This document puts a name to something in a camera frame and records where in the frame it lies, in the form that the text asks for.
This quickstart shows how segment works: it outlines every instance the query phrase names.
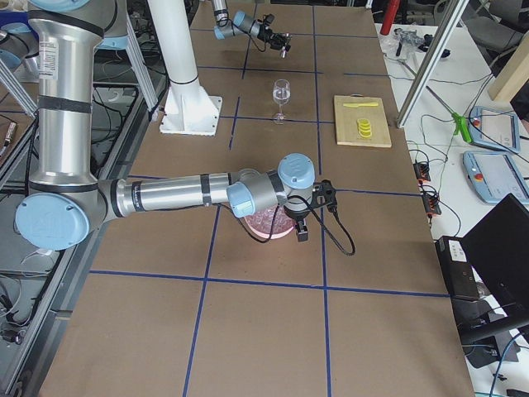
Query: red object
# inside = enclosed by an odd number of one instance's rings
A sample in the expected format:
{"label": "red object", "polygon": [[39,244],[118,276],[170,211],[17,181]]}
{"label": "red object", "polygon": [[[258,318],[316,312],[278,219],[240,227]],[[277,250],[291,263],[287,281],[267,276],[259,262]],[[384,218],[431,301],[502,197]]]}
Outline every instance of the red object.
{"label": "red object", "polygon": [[391,26],[395,20],[395,15],[397,15],[398,6],[400,0],[390,0],[388,8],[386,9],[386,15],[384,16],[384,22],[382,23],[382,29],[380,29],[380,34],[387,36],[391,31]]}

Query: wooden cutting board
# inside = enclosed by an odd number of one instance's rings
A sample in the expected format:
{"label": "wooden cutting board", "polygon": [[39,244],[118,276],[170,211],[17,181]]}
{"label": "wooden cutting board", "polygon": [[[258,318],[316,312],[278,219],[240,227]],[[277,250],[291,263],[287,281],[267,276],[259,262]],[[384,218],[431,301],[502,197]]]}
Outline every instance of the wooden cutting board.
{"label": "wooden cutting board", "polygon": [[[378,106],[348,108],[344,103],[377,103]],[[388,122],[381,98],[335,95],[334,113],[338,145],[391,147]],[[369,120],[371,137],[364,138],[359,134],[357,120],[360,118]]]}

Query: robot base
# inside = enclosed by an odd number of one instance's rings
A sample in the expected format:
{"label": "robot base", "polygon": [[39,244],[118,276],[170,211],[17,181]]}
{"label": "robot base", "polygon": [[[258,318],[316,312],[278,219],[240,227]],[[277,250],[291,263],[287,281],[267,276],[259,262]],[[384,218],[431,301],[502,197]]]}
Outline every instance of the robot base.
{"label": "robot base", "polygon": [[222,97],[209,96],[217,114],[202,117],[198,122],[186,122],[184,125],[182,113],[166,113],[160,124],[160,132],[164,134],[186,134],[214,136],[222,107]]}

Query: cardboard surface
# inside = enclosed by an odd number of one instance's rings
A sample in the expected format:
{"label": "cardboard surface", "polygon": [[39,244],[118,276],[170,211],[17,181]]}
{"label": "cardboard surface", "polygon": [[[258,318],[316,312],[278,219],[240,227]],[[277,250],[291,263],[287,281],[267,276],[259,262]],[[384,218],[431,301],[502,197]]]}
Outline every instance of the cardboard surface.
{"label": "cardboard surface", "polygon": [[321,6],[314,7],[314,14],[317,35],[377,37],[371,11],[363,7],[340,7],[338,11]]}
{"label": "cardboard surface", "polygon": [[340,189],[418,194],[404,130],[389,130],[393,143],[389,149],[340,146],[334,124],[322,124],[322,178]]}
{"label": "cardboard surface", "polygon": [[181,393],[201,287],[90,275],[39,396]]}
{"label": "cardboard surface", "polygon": [[188,396],[326,395],[323,314],[321,291],[208,283]]}
{"label": "cardboard surface", "polygon": [[196,208],[117,219],[108,225],[93,269],[201,277],[215,212]]}
{"label": "cardboard surface", "polygon": [[449,299],[330,291],[329,329],[333,395],[474,395]]}
{"label": "cardboard surface", "polygon": [[[343,256],[326,238],[328,285],[446,294],[420,198],[351,192],[340,192],[336,198],[356,254]],[[325,219],[348,250],[332,216],[326,214]]]}
{"label": "cardboard surface", "polygon": [[210,276],[296,285],[322,285],[322,239],[314,219],[307,220],[309,241],[294,231],[267,244],[251,240],[227,211],[219,218]]}
{"label": "cardboard surface", "polygon": [[[362,103],[376,103],[377,106],[361,106]],[[391,147],[388,123],[384,113],[384,104],[380,98],[334,97],[336,143],[338,145]],[[359,120],[367,120],[369,131],[360,135]]]}
{"label": "cardboard surface", "polygon": [[[291,26],[296,56],[260,54],[244,36],[216,41],[201,4],[192,36],[201,84],[224,97],[217,134],[164,136],[152,123],[131,176],[266,171],[302,152],[318,180],[374,191],[337,196],[356,256],[313,218],[309,242],[291,233],[264,246],[216,208],[114,221],[94,269],[122,275],[89,277],[42,395],[473,395],[450,300],[432,297],[446,291],[403,131],[390,128],[389,150],[336,145],[334,95],[380,97],[387,122],[396,117],[379,44],[366,38],[370,12],[237,9]],[[271,121],[276,79],[292,87],[282,126]],[[327,211],[325,221],[346,245]]]}
{"label": "cardboard surface", "polygon": [[345,74],[319,74],[317,78],[318,109],[321,122],[334,122],[333,98],[335,95],[362,95],[382,98],[386,120],[395,126],[398,110],[395,104],[391,81],[385,76]]}

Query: black band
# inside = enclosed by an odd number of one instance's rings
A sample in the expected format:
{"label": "black band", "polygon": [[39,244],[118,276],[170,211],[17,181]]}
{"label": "black band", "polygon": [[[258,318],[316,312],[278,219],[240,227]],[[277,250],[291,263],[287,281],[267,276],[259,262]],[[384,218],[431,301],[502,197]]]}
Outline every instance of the black band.
{"label": "black band", "polygon": [[66,98],[48,97],[39,95],[39,109],[64,110],[66,112],[87,113],[92,112],[92,104],[88,102],[72,101]]}
{"label": "black band", "polygon": [[212,190],[209,185],[209,174],[200,175],[200,189],[202,190],[202,202],[204,205],[212,205]]}
{"label": "black band", "polygon": [[22,43],[22,45],[23,45],[24,47],[26,47],[26,52],[30,52],[30,47],[28,47],[27,43],[26,43],[22,38],[20,38],[20,37],[17,36],[17,35],[13,35],[12,33],[10,33],[10,35],[11,35],[11,37],[12,37],[13,39],[17,39],[18,41],[20,41],[20,42]]}
{"label": "black band", "polygon": [[198,79],[198,74],[197,74],[197,77],[195,77],[193,80],[186,81],[185,83],[179,83],[178,81],[174,81],[174,80],[171,80],[171,83],[175,83],[175,84],[179,84],[179,85],[185,85],[185,84],[191,84],[196,79]]}
{"label": "black band", "polygon": [[131,196],[134,209],[138,213],[143,213],[145,211],[145,208],[143,208],[143,204],[141,203],[141,181],[132,182]]}
{"label": "black band", "polygon": [[117,0],[114,0],[114,15],[112,16],[112,20],[110,23],[105,27],[104,31],[109,31],[112,25],[114,25],[114,22],[117,19]]}
{"label": "black band", "polygon": [[80,19],[70,17],[69,15],[58,14],[56,12],[30,10],[27,12],[27,19],[44,19],[48,21],[64,23],[65,25],[79,27],[81,29],[84,29],[85,31],[91,31],[94,35],[98,35],[101,38],[105,36],[105,31],[100,26],[94,25],[86,21],[81,21]]}
{"label": "black band", "polygon": [[98,184],[82,184],[80,186],[59,186],[57,184],[38,184],[30,182],[30,188],[48,193],[86,193],[98,189]]}
{"label": "black band", "polygon": [[118,218],[123,218],[123,214],[119,210],[119,206],[117,205],[117,183],[118,182],[119,182],[119,179],[115,179],[110,184],[110,203],[112,205],[112,210],[114,211],[114,215],[116,215]]}
{"label": "black band", "polygon": [[278,171],[268,171],[266,173],[270,178],[270,183],[274,188],[275,197],[279,205],[283,205],[288,201],[287,192],[284,191],[283,182],[279,178]]}

